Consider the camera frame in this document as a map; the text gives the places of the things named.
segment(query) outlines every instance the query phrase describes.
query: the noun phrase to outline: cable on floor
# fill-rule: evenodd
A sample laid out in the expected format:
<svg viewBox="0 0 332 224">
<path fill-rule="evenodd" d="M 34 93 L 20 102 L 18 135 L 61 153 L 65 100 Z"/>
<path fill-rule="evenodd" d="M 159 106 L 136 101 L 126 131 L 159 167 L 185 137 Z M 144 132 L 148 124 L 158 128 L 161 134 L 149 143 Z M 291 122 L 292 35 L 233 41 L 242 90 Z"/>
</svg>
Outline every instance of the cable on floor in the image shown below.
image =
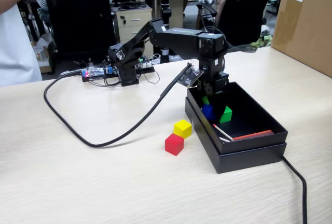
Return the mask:
<svg viewBox="0 0 332 224">
<path fill-rule="evenodd" d="M 157 108 L 157 106 L 160 104 L 160 102 L 162 101 L 162 99 L 168 94 L 168 92 L 172 89 L 172 87 L 177 83 L 177 81 L 180 79 L 180 77 L 183 75 L 183 73 L 191 67 L 191 63 L 188 63 L 187 66 L 172 80 L 172 82 L 165 88 L 165 90 L 162 92 L 162 94 L 160 95 L 159 99 L 156 101 L 156 103 L 153 105 L 153 107 L 150 109 L 150 111 L 136 124 L 134 125 L 131 129 L 129 129 L 128 131 L 126 131 L 125 133 L 123 133 L 121 136 L 106 142 L 106 143 L 102 143 L 102 144 L 92 144 L 89 141 L 85 140 L 81 135 L 79 135 L 74 128 L 72 128 L 72 126 L 55 110 L 55 108 L 50 104 L 50 102 L 47 99 L 47 91 L 55 84 L 57 83 L 59 80 L 65 78 L 65 77 L 69 77 L 69 76 L 75 76 L 75 75 L 81 75 L 80 72 L 72 72 L 72 73 L 67 73 L 57 79 L 55 79 L 54 81 L 51 82 L 50 85 L 48 85 L 44 91 L 44 100 L 46 102 L 46 104 L 49 106 L 49 108 L 51 108 L 51 110 L 55 113 L 55 115 L 58 116 L 58 118 L 71 130 L 71 132 L 78 137 L 79 140 L 81 140 L 84 144 L 93 147 L 93 148 L 100 148 L 100 147 L 104 147 L 104 146 L 108 146 L 111 145 L 121 139 L 123 139 L 124 137 L 128 136 L 130 133 L 132 133 L 134 130 L 136 130 L 137 127 L 139 127 L 152 113 L 153 111 Z"/>
</svg>

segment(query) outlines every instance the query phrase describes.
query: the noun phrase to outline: cardboard box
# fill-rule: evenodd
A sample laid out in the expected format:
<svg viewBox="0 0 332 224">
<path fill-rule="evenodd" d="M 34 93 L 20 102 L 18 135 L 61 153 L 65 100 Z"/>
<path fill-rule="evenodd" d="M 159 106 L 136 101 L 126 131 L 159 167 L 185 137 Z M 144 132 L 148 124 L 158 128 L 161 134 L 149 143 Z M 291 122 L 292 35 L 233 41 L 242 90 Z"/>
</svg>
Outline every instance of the cardboard box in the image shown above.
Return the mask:
<svg viewBox="0 0 332 224">
<path fill-rule="evenodd" d="M 272 47 L 332 77 L 332 0 L 281 0 Z"/>
</svg>

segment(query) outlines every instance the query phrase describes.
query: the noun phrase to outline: light wooden table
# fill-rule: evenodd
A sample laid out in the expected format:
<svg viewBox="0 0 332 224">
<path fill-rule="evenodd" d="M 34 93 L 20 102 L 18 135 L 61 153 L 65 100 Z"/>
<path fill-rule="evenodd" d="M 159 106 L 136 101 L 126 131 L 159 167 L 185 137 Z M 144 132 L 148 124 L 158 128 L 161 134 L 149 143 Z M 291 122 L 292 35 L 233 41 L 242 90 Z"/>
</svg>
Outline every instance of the light wooden table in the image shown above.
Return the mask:
<svg viewBox="0 0 332 224">
<path fill-rule="evenodd" d="M 158 84 L 142 76 L 124 88 L 67 78 L 48 97 L 101 143 L 137 123 L 185 65 L 157 65 Z M 330 223 L 332 79 L 272 48 L 226 55 L 225 72 L 289 131 L 285 156 L 307 180 L 309 223 Z M 188 120 L 183 86 L 132 134 L 93 149 L 46 105 L 49 83 L 0 88 L 0 223 L 302 223 L 302 185 L 283 162 L 216 174 L 195 132 L 177 157 L 164 151 L 173 124 Z"/>
</svg>

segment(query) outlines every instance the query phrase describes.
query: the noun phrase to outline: office chair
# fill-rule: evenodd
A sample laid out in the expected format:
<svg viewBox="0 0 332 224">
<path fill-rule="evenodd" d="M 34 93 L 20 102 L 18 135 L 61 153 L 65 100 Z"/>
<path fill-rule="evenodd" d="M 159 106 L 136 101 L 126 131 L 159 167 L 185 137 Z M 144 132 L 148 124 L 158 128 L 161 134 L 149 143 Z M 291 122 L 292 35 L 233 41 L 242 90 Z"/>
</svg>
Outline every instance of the office chair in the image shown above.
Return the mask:
<svg viewBox="0 0 332 224">
<path fill-rule="evenodd" d="M 212 25 L 221 30 L 232 45 L 237 46 L 258 40 L 267 1 L 223 0 L 220 2 L 218 14 L 205 4 L 197 4 L 197 7 L 200 12 L 203 8 L 207 9 L 215 19 Z"/>
<path fill-rule="evenodd" d="M 46 0 L 62 60 L 101 61 L 116 44 L 109 0 Z"/>
</svg>

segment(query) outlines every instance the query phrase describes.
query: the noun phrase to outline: robotic arm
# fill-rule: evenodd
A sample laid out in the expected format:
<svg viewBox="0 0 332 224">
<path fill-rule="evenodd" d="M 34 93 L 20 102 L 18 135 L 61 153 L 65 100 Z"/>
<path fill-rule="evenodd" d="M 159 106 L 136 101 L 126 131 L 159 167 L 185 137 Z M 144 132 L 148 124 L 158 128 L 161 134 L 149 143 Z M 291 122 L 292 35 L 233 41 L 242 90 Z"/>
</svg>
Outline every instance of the robotic arm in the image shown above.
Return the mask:
<svg viewBox="0 0 332 224">
<path fill-rule="evenodd" d="M 199 69 L 204 73 L 197 81 L 198 91 L 201 98 L 207 96 L 219 118 L 226 107 L 221 102 L 226 102 L 228 97 L 228 74 L 223 72 L 224 54 L 228 49 L 224 35 L 178 28 L 166 30 L 161 19 L 151 20 L 129 42 L 109 48 L 107 61 L 117 66 L 121 80 L 136 79 L 135 65 L 144 52 L 147 38 L 154 46 L 168 47 L 199 60 Z"/>
</svg>

